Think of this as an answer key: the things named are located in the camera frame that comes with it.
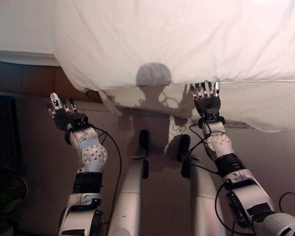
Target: black tape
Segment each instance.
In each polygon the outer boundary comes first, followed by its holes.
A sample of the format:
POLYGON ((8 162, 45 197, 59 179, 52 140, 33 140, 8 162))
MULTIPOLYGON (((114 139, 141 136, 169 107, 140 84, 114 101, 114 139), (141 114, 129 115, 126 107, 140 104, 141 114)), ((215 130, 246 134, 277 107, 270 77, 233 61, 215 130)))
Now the black tape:
POLYGON ((292 229, 291 228, 286 228, 285 230, 283 230, 283 232, 282 233, 280 233, 280 235, 279 236, 284 236, 284 235, 286 235, 289 231, 291 231, 292 229))
POLYGON ((268 205, 268 203, 261 203, 253 206, 252 208, 247 209, 246 211, 249 215, 258 215, 266 211, 271 211, 271 208, 268 205))
POLYGON ((231 172, 245 169, 244 164, 235 153, 220 156, 215 160, 215 165, 221 177, 224 177, 231 172))
POLYGON ((77 173, 73 185, 73 193, 100 193, 103 173, 77 173))
POLYGON ((85 230, 66 230, 62 231, 61 235, 75 235, 75 236, 85 236, 85 230))

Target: robotic finger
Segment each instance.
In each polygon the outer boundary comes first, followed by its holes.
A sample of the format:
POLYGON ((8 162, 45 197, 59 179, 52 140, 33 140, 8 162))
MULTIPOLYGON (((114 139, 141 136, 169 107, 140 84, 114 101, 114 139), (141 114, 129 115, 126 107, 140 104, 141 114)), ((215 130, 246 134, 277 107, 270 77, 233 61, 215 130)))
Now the robotic finger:
POLYGON ((219 82, 215 82, 214 86, 211 82, 191 84, 190 86, 193 101, 200 116, 205 117, 206 120, 217 121, 221 107, 219 82))

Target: floor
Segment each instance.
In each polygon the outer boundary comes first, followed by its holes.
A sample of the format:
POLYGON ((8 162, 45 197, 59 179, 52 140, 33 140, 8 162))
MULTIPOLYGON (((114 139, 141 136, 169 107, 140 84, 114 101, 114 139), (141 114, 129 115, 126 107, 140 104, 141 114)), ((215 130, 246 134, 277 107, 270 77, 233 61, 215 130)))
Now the floor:
MULTIPOLYGON (((48 98, 17 96, 18 121, 23 152, 23 175, 29 194, 18 212, 20 229, 52 236, 58 233, 59 217, 72 191, 78 158, 63 139, 46 110, 48 98)), ((107 130, 116 140, 122 155, 122 177, 135 152, 140 130, 150 132, 150 176, 143 181, 142 235, 191 235, 189 181, 180 175, 176 161, 177 138, 187 133, 192 144, 197 137, 188 130, 190 121, 165 116, 123 115, 118 117, 101 105, 77 102, 89 122, 107 130)), ((254 129, 227 129, 233 146, 246 165, 268 192, 276 207, 280 196, 295 192, 295 132, 262 133, 254 129)), ((118 174, 118 156, 113 143, 104 143, 108 161, 104 167, 103 201, 100 208, 108 219, 118 174)), ((202 147, 193 152, 203 164, 214 169, 202 147)), ((216 186, 219 177, 213 176, 216 186)), ((232 217, 222 193, 222 208, 228 225, 232 217)), ((295 214, 295 199, 287 197, 283 208, 295 214)))

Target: bed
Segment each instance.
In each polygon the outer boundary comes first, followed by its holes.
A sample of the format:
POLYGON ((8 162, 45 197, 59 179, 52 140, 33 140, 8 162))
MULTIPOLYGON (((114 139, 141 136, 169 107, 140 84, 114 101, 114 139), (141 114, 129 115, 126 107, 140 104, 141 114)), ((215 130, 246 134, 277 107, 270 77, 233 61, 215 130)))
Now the bed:
POLYGON ((54 55, 75 88, 99 91, 115 113, 197 119, 189 84, 219 80, 226 119, 295 130, 295 0, 45 4, 36 21, 48 49, 27 52, 54 55))

